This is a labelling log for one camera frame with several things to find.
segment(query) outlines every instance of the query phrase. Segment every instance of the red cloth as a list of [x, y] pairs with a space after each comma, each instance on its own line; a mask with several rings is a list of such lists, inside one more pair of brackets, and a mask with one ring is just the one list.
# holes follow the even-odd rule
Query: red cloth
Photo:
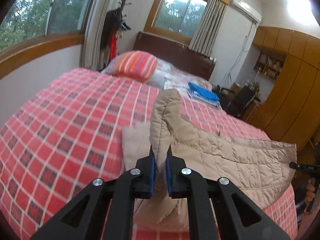
[[109, 54], [109, 62], [113, 60], [117, 55], [117, 36], [116, 33], [114, 33], [111, 36], [111, 41], [110, 41], [110, 54]]
[[[150, 121], [158, 93], [133, 80], [79, 68], [41, 90], [0, 128], [0, 209], [21, 239], [28, 240], [93, 179], [119, 177], [124, 169], [122, 127]], [[269, 139], [223, 111], [186, 98], [181, 101], [181, 114], [208, 132]], [[264, 212], [295, 238], [292, 186]], [[136, 225], [132, 232], [133, 240], [188, 236]]]

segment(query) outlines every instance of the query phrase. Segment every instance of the curtain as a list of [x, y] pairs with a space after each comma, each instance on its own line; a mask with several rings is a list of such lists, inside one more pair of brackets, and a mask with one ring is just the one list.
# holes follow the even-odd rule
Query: curtain
[[220, 0], [209, 0], [204, 10], [201, 23], [194, 34], [189, 49], [206, 57], [211, 56], [214, 41], [217, 37], [227, 4]]
[[84, 36], [82, 66], [98, 70], [100, 41], [110, 0], [93, 0]]

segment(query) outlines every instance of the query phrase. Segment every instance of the blue folded towel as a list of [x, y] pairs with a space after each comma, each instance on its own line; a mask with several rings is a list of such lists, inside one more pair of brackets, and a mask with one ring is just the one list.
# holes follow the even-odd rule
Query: blue folded towel
[[189, 82], [188, 85], [193, 93], [197, 93], [199, 96], [210, 101], [220, 101], [216, 93], [213, 93], [191, 82]]

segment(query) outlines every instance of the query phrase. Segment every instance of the chair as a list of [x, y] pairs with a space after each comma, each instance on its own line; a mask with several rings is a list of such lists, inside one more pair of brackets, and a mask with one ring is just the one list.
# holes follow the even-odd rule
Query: chair
[[[223, 90], [234, 93], [233, 91], [225, 88], [222, 88], [221, 92]], [[255, 97], [255, 92], [247, 86], [244, 86], [243, 89], [239, 93], [237, 93], [233, 99], [227, 98], [221, 92], [218, 94], [218, 96], [222, 109], [225, 110], [227, 114], [230, 114], [236, 118], [239, 118], [241, 116], [243, 111]]]

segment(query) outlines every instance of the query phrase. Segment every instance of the window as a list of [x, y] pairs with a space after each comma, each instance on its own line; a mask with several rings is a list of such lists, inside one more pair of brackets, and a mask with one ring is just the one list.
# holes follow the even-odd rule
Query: window
[[0, 25], [0, 50], [38, 36], [83, 28], [90, 0], [16, 0]]
[[164, 0], [154, 26], [192, 38], [206, 5], [203, 0]]
[[155, 0], [144, 31], [189, 44], [208, 0]]

